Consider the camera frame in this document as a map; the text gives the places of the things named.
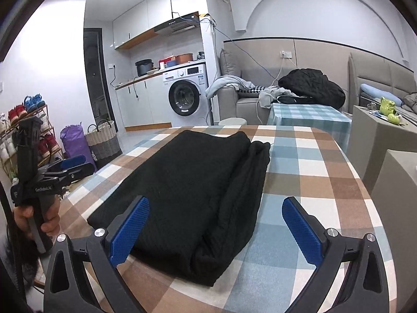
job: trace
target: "black clothes pile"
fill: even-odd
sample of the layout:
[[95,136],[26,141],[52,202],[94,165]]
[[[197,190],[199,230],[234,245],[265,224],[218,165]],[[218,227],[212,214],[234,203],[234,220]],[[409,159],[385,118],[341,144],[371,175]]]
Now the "black clothes pile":
[[88,223],[107,227],[145,196],[150,214],[132,254],[213,286],[254,232],[269,150],[244,132],[220,138],[185,130],[128,176]]
[[346,96],[343,89],[329,81],[320,70],[295,69],[279,79],[278,85],[289,89],[298,96],[311,97],[312,103],[319,105],[340,109],[345,104]]

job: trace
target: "washing machine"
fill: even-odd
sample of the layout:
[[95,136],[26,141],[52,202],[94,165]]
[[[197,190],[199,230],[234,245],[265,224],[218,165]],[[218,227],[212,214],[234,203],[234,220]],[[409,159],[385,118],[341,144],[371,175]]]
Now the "washing machine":
[[213,124],[205,64],[196,64],[163,74],[165,95],[170,104],[173,127]]

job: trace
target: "blue crocs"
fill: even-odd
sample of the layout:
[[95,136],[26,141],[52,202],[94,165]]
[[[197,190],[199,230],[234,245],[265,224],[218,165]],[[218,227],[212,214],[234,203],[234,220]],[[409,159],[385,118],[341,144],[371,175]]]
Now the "blue crocs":
[[28,113],[32,113],[37,110],[36,104],[33,102],[33,98],[31,96],[27,96],[24,98],[24,108]]
[[45,106],[45,101],[42,100],[42,95],[41,94],[36,94],[32,98],[32,101],[36,105],[37,108],[41,108],[41,107]]

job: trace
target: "checkered tablecloth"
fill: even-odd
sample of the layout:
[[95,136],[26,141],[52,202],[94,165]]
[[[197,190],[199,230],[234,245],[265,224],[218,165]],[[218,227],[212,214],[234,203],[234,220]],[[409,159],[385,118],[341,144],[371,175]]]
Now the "checkered tablecloth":
[[[169,128],[121,155],[63,200],[62,231],[71,238],[92,232],[86,219],[135,168],[186,129],[220,137],[241,130],[252,141],[271,143],[262,201],[255,232],[213,287],[173,278],[129,256],[118,270],[148,313],[282,313],[313,274],[291,232],[281,206],[295,196],[325,228],[362,238],[374,233],[387,271],[391,312],[397,287],[393,258],[377,210],[351,163],[332,137],[321,130],[291,126],[224,126]],[[321,308],[329,309],[345,274],[342,265]],[[104,310],[111,308],[91,265],[90,281]]]
[[305,126],[324,130],[346,152],[352,120],[332,107],[273,103],[268,125]]

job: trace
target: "wall outlet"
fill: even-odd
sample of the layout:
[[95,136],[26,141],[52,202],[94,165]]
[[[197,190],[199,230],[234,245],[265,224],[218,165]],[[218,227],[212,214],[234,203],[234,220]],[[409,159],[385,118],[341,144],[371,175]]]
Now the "wall outlet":
[[292,59],[292,53],[291,52],[286,52],[286,51],[282,50],[281,51],[281,57],[287,58],[287,59]]

